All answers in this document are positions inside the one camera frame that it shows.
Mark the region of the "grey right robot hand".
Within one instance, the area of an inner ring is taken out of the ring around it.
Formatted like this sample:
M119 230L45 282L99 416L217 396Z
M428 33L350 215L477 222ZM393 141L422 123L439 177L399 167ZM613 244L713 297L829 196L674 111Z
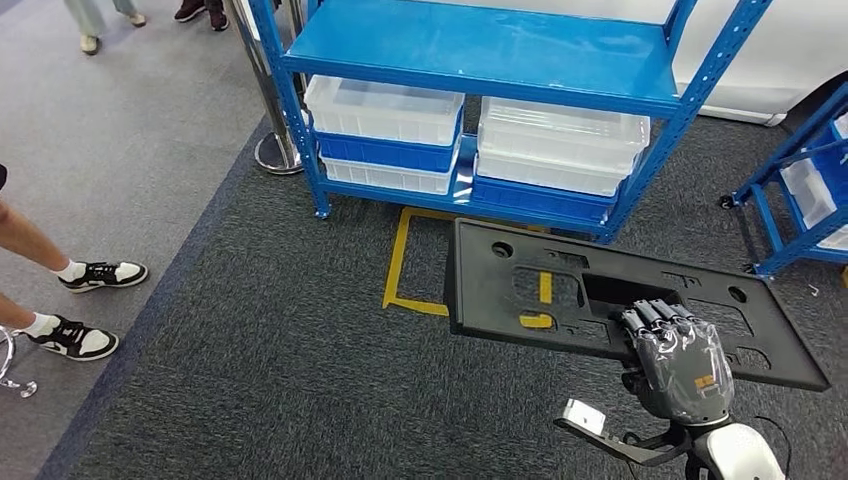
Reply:
M734 381L713 324L661 299L637 300L619 318L636 354L622 383L650 414L683 426L729 418Z

